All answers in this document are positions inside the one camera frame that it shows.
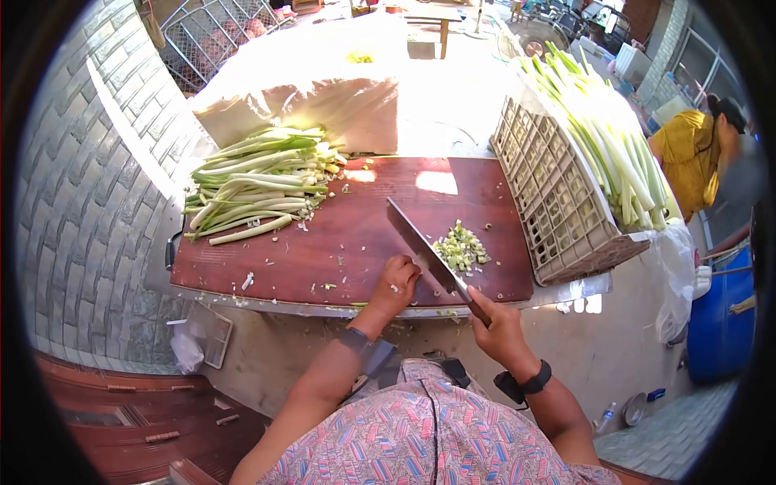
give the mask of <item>woman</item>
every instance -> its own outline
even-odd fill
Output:
[[[735,158],[738,136],[747,125],[734,100],[711,94],[707,102],[711,115],[683,111],[648,140],[685,222],[714,203],[719,178]]]
[[[340,406],[362,368],[353,334],[377,340],[413,301],[420,273],[409,256],[388,260],[369,305],[294,384],[230,483],[619,483],[577,400],[526,345],[520,312],[471,286],[491,319],[470,317],[474,338],[522,385],[536,425],[426,359],[403,360],[393,383],[382,374]]]

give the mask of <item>left hand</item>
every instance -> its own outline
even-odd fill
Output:
[[[414,264],[409,256],[396,255],[389,258],[377,280],[369,308],[385,317],[387,323],[412,302],[415,283],[420,277],[421,267]]]

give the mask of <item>cutting board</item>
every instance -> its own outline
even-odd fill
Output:
[[[386,217],[386,197],[390,196],[430,240],[446,236],[456,219],[477,235],[492,261],[477,265],[483,272],[472,270],[473,277],[459,272],[465,282],[479,286],[493,300],[531,298],[531,262],[498,160],[386,157],[371,158],[372,164],[366,160],[348,161],[346,178],[329,183],[336,196],[324,201],[306,222],[307,231],[293,222],[277,234],[217,246],[211,246],[207,237],[193,243],[183,238],[171,283],[283,302],[346,305],[369,301],[385,261],[399,253],[411,254]],[[351,193],[342,193],[345,183]],[[486,223],[492,224],[490,230],[484,229]],[[243,291],[248,272],[254,273],[254,284]],[[337,288],[326,290],[321,287],[325,283]],[[441,295],[434,296],[435,291]],[[419,307],[461,303],[430,273],[418,281],[414,300]]]

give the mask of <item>knife handle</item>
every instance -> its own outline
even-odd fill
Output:
[[[480,308],[480,305],[478,305],[474,300],[469,301],[467,304],[469,305],[469,310],[472,311],[474,316],[482,320],[485,324],[485,328],[488,328],[490,326],[490,317],[488,317],[485,312],[483,312],[483,309]]]
[[[165,269],[167,271],[172,270],[172,262],[175,259],[174,250],[175,247],[172,245],[172,239],[167,239],[167,245],[165,246]]]

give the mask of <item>mesh rack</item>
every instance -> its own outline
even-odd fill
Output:
[[[179,88],[196,93],[240,45],[282,22],[266,0],[185,2],[162,24],[167,43],[159,54]]]
[[[645,233],[617,228],[587,162],[553,116],[530,113],[507,96],[490,141],[539,285],[608,272],[650,246]]]

